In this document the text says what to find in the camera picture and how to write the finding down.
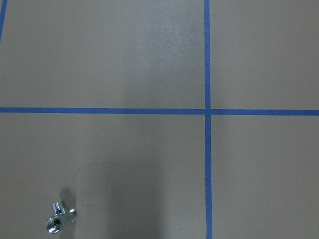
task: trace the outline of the blue line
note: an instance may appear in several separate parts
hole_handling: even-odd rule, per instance
[[[36,114],[124,114],[124,115],[203,115],[204,109],[122,109],[122,108],[25,108],[0,107],[0,113]]]
[[[205,115],[205,199],[207,239],[213,238],[211,175],[211,115]]]
[[[3,24],[4,24],[6,3],[7,3],[7,0],[2,0],[1,12],[0,12],[0,43],[1,43],[1,36],[2,36],[2,30],[3,30]]]
[[[319,110],[212,109],[210,114],[220,116],[319,116]]]
[[[209,0],[204,2],[204,45],[205,45],[205,109],[210,109],[210,16]]]

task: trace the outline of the vertical blue line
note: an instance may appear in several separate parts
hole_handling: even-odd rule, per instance
[[[1,6],[1,12],[0,12],[0,43],[1,43],[2,29],[4,24],[6,2],[7,0],[2,0],[2,6]]]
[[[212,178],[211,178],[211,102],[210,102],[210,14],[209,0],[204,0],[205,45],[205,203],[207,237],[213,238]]]

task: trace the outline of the metal object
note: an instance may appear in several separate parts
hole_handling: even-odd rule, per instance
[[[45,227],[51,234],[56,234],[62,231],[65,225],[73,223],[76,220],[75,209],[68,209],[64,201],[54,203],[52,205],[54,216],[46,221]]]

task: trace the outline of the metal fitting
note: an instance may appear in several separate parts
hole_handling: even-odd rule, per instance
[[[76,220],[75,209],[68,209],[64,201],[54,203],[52,205],[54,216],[46,221],[45,227],[51,234],[56,234],[62,231],[65,225],[73,223]]]

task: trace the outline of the gray tile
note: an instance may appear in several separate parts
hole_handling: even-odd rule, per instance
[[[202,1],[10,0],[0,106],[203,108]]]
[[[0,115],[0,238],[204,239],[203,116]]]
[[[318,109],[318,1],[211,5],[213,108]]]
[[[318,120],[212,118],[215,239],[318,237]]]

